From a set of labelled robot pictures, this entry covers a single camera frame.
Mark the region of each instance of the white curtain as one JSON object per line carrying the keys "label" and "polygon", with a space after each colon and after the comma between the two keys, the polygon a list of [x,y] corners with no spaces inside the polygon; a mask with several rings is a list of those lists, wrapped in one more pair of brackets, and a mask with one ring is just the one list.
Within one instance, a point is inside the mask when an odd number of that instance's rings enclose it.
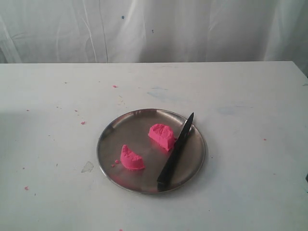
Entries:
{"label": "white curtain", "polygon": [[308,0],[0,0],[0,63],[292,60]]}

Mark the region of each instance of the stainless steel plate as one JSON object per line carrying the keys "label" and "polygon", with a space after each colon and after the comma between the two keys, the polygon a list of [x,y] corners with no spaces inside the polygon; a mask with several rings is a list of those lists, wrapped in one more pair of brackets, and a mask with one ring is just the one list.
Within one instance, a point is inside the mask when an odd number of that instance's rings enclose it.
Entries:
{"label": "stainless steel plate", "polygon": [[[149,129],[157,123],[165,124],[178,137],[185,122],[184,117],[160,109],[142,109],[118,117],[106,127],[98,141],[97,156],[103,173],[113,183],[129,191],[160,193],[156,180],[172,150],[167,152],[151,140]],[[121,163],[115,164],[115,160],[120,160],[124,144],[143,157],[144,170],[129,171]],[[165,191],[176,189],[191,179],[202,166],[204,158],[205,142],[192,125],[170,186]]]}

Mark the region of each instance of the pink play dough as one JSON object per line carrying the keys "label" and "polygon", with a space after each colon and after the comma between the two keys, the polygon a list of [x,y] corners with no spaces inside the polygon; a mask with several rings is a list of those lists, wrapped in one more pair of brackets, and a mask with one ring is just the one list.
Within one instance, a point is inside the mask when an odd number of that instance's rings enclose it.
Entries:
{"label": "pink play dough", "polygon": [[144,169],[143,159],[141,156],[135,154],[130,150],[127,145],[123,145],[121,158],[123,166],[129,170],[141,170]]}
{"label": "pink play dough", "polygon": [[175,138],[173,131],[167,125],[154,124],[152,127],[150,127],[148,135],[167,151],[172,149],[174,146]]}

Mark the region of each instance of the white table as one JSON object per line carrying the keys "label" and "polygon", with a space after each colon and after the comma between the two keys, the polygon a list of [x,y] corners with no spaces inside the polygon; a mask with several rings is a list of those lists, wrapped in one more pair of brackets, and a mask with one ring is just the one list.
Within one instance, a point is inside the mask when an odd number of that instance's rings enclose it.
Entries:
{"label": "white table", "polygon": [[[195,112],[209,155],[179,190],[100,170],[102,130],[140,108]],[[1,64],[0,230],[306,231],[307,116],[292,62]]]}

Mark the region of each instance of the black knife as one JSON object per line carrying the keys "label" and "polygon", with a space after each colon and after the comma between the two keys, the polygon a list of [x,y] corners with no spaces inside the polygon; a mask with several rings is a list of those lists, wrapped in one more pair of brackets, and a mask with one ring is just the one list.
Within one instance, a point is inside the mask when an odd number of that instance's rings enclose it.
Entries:
{"label": "black knife", "polygon": [[180,154],[182,151],[182,148],[187,141],[189,130],[193,123],[193,113],[190,115],[190,117],[187,119],[179,138],[174,144],[174,149],[167,160],[163,170],[161,171],[159,177],[157,178],[157,188],[159,191],[164,191],[170,184],[170,181],[172,179],[174,170],[177,166],[177,163],[180,159]]}

